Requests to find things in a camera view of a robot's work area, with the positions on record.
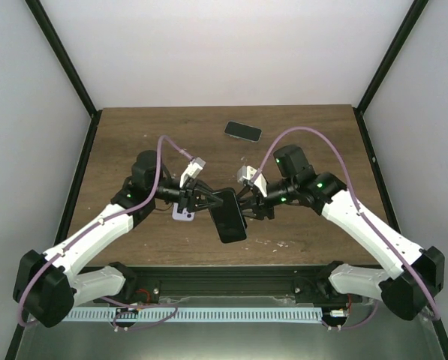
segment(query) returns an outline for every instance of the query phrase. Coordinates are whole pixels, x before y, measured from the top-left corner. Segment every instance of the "black frame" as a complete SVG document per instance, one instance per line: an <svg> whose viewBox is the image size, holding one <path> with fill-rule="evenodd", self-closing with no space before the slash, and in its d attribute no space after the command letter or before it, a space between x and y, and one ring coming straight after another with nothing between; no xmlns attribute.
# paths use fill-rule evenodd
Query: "black frame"
<svg viewBox="0 0 448 360"><path fill-rule="evenodd" d="M53 28L53 25L47 16L44 6L41 4L40 0L26 0L27 5L29 6L30 11L33 13L38 25L41 27L42 32L47 38L49 45L52 47L54 53L56 54L57 59L60 61L65 73L68 75L69 80L71 81L75 91L79 95L80 100L83 103L83 106L86 108L89 116L91 117L91 123L89 126L89 130L86 136L86 140L80 155L79 162L77 164L77 169L74 175L74 180L72 181L71 189L68 195L67 202L65 204L65 210L62 215L62 219L60 222L59 230L56 235L55 244L62 242L65 240L68 234L68 230L71 224L71 219L74 214L75 205L77 203L77 198L80 192L80 187L83 181L83 176L86 171L86 166L89 161L90 151L92 150L93 141L95 138L95 134L97 133L98 123L100 121L102 110L98 110L95 108L92 99L90 98L88 92L86 91L85 86L83 85L82 80L80 79L77 70L70 57L68 56L62 42L57 35L56 30ZM383 180L382 173L380 171L380 167L377 161L377 157L374 153L374 149L372 146L371 139L368 135L367 128L365 126L364 114L368 109L369 104L372 99L376 95L380 84L385 79L385 76L389 72L389 69L392 66L392 63L395 61L398 56L401 48L403 47L405 41L407 40L408 35L412 31L412 28L415 26L419 16L424 11L425 6L427 5L428 0L414 0L413 4L410 6L407 15L405 16L402 24L400 25L397 33L395 34L392 43L389 46L385 56L382 59L375 75L373 76L371 82L368 85L368 88L365 91L365 94L362 97L362 100L359 102L357 108L353 108L354 115L356 117L357 124L359 126L359 131L362 136L362 140L364 142L365 151L368 155L369 162L371 164L372 172L374 173L374 178L377 183L377 189L380 194L380 198L382 199L383 207L386 212L386 217L389 222L389 225L396 231L400 231L398 226L398 221L395 216L395 212L392 208L392 203L390 202L389 194L386 189L385 182ZM314 278L317 273L323 268L323 266L278 266L278 267L215 267L212 268L212 271L209 271L206 268L205 271L199 271L197 268L189 267L187 269L182 270L181 268L176 273L173 268L133 268L137 272L145 273L145 278L151 279L154 285L159 286L163 279L167 279L166 284L173 284L170 286L170 289L167 288L167 292L170 293L179 293L179 289L182 288L182 285L179 285L178 280L184 281L186 288L185 291L189 290L193 293L207 293L213 294L218 292L224 293L232 293L236 291L235 282L239 285L238 290L241 292L243 290L249 291L254 295L282 295L284 293L293 293L293 290L296 287L304 288L308 283L309 278ZM232 278L232 282L224 281L223 284L223 275L226 279L229 277ZM210 284L213 281L218 281L219 285L216 288L206 287L203 289L199 285L199 279L204 276L206 278L206 283ZM316 303L325 306L328 302L325 300L321 303L317 301ZM440 347L443 350L443 354L445 359L448 359L448 337L446 335L445 329L443 327L443 323L441 320L437 322L433 322L434 329L437 333ZM17 351L20 345L20 341L23 335L23 328L19 325L14 333L14 337L12 338L11 345L8 349L7 356L5 357L7 360L15 359L17 356Z"/></svg>

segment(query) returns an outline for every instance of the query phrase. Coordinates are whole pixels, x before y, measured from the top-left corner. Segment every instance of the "gray wall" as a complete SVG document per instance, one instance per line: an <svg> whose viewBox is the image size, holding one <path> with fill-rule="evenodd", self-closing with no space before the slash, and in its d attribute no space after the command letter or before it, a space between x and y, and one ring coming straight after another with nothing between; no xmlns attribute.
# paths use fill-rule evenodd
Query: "gray wall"
<svg viewBox="0 0 448 360"><path fill-rule="evenodd" d="M429 2L365 120L403 233L446 255L448 331L448 0Z"/></svg>
<svg viewBox="0 0 448 360"><path fill-rule="evenodd" d="M88 126L25 2L0 0L0 360L20 257L52 244Z"/></svg>
<svg viewBox="0 0 448 360"><path fill-rule="evenodd" d="M101 108L356 105L412 0L42 2Z"/></svg>

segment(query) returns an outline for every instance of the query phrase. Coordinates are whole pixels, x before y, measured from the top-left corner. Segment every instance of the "red wire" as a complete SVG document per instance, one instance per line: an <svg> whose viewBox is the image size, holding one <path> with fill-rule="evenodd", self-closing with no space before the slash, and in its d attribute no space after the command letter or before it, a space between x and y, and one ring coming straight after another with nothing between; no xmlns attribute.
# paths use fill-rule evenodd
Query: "red wire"
<svg viewBox="0 0 448 360"><path fill-rule="evenodd" d="M137 294L146 294L147 295L147 301L146 301L146 303L148 304L148 303L150 303L150 299L152 298L151 296L150 296L150 292L148 292L147 290L145 290L145 289L138 289L137 291L136 291L136 293Z"/></svg>
<svg viewBox="0 0 448 360"><path fill-rule="evenodd" d="M352 298L350 297L350 294L347 294L347 297L349 298L349 305L347 306L347 309L349 311L348 315L350 315L352 308Z"/></svg>

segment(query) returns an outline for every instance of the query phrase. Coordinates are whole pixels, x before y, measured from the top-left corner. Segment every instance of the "phone screen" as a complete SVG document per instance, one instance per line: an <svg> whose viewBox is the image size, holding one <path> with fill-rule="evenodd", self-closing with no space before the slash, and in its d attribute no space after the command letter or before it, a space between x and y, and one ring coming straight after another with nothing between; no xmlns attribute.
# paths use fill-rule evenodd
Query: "phone screen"
<svg viewBox="0 0 448 360"><path fill-rule="evenodd" d="M224 131L231 137L257 142L262 135L262 130L256 127L240 124L238 122L229 121Z"/></svg>
<svg viewBox="0 0 448 360"><path fill-rule="evenodd" d="M239 242L247 239L247 223L240 212L236 192L231 187L213 193L223 200L222 206L209 209L221 242Z"/></svg>

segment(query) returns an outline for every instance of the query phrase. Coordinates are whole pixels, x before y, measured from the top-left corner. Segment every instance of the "wooden table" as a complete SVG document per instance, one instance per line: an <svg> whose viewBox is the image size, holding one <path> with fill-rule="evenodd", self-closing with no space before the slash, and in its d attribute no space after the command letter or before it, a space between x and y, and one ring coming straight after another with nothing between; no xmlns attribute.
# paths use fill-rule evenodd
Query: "wooden table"
<svg viewBox="0 0 448 360"><path fill-rule="evenodd" d="M229 120L263 130L258 143L224 134ZM169 135L178 145L207 164L199 175L214 189L241 186L237 170L244 164L258 167L280 132L296 125L323 132L346 161L359 199L385 219L383 206L353 110L333 106L231 106L105 109L98 126L86 174L71 223L70 234L101 212L130 175L131 165L143 150L156 149L157 139ZM344 180L343 172L327 145L311 133L294 132L279 144L295 143L305 151L318 173L330 171ZM177 176L186 159L169 145L163 159ZM270 181L280 178L270 161L264 171ZM158 207L165 205L158 200ZM193 222L172 219L171 210L154 211L142 224L98 254L92 265L120 261L146 265L263 265L327 264L342 260L375 263L350 236L307 208L280 206L274 220L248 220L248 239L222 244L207 211Z"/></svg>

